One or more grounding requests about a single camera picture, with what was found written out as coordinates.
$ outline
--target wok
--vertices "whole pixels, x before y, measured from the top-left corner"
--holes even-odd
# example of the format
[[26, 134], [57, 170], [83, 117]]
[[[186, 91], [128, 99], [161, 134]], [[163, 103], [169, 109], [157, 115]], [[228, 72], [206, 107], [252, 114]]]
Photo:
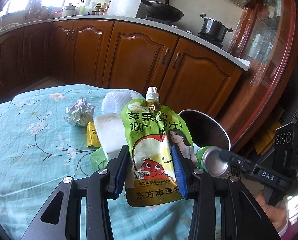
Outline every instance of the wok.
[[166, 0], [166, 3], [147, 0], [141, 1], [146, 5], [146, 10], [149, 16], [156, 17], [160, 20], [174, 23], [180, 21], [184, 16], [182, 11], [169, 5], [169, 0]]

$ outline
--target blue gripper pad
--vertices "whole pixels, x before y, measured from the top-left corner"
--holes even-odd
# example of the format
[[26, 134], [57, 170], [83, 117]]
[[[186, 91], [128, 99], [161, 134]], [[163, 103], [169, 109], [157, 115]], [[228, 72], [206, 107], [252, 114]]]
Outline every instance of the blue gripper pad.
[[123, 155], [123, 158], [121, 160], [121, 165], [118, 170], [118, 174], [116, 177], [115, 190], [113, 192], [116, 195], [116, 198], [118, 198], [119, 195], [122, 193], [123, 185], [125, 183], [127, 169], [128, 169], [129, 148], [126, 145], [124, 145], [122, 147], [121, 151], [124, 153], [124, 155]]
[[187, 183], [184, 170], [180, 164], [177, 151], [174, 146], [171, 147], [171, 156], [173, 159], [173, 167], [175, 169], [175, 176], [178, 184], [178, 189], [183, 198], [188, 195]]

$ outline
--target white foam block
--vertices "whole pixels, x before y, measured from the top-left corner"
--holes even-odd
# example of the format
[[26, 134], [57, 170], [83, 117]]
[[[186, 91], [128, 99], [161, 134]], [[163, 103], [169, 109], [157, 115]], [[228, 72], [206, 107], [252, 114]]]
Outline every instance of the white foam block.
[[126, 141], [125, 128], [119, 114], [105, 114], [93, 119], [99, 142], [106, 158], [117, 158]]

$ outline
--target yellow package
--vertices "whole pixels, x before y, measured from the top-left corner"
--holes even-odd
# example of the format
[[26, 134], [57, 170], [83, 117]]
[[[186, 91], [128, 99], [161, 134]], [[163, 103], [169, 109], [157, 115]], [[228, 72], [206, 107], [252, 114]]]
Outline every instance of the yellow package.
[[101, 147], [93, 122], [87, 125], [87, 147], [89, 146]]

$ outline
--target green can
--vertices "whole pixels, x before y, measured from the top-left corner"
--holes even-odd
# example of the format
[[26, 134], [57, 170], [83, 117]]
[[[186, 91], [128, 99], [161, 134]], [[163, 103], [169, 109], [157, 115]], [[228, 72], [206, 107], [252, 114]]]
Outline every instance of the green can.
[[198, 149], [196, 157], [197, 167], [208, 172], [211, 176], [223, 178], [229, 174], [230, 165], [219, 157], [220, 149], [217, 146], [204, 146]]

